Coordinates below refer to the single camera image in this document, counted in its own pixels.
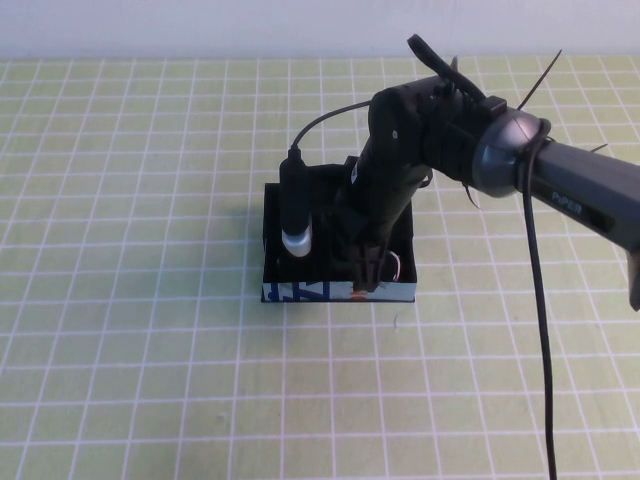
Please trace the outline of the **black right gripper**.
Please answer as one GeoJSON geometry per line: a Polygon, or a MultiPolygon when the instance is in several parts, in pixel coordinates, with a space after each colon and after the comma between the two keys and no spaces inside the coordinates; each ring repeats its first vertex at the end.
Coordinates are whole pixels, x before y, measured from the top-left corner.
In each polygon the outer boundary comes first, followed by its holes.
{"type": "Polygon", "coordinates": [[[352,170],[348,208],[358,218],[351,241],[353,289],[375,291],[396,221],[431,172],[423,149],[429,99],[442,82],[426,78],[387,87],[369,104],[369,138],[352,170]],[[366,244],[373,244],[368,250],[366,244]]]}

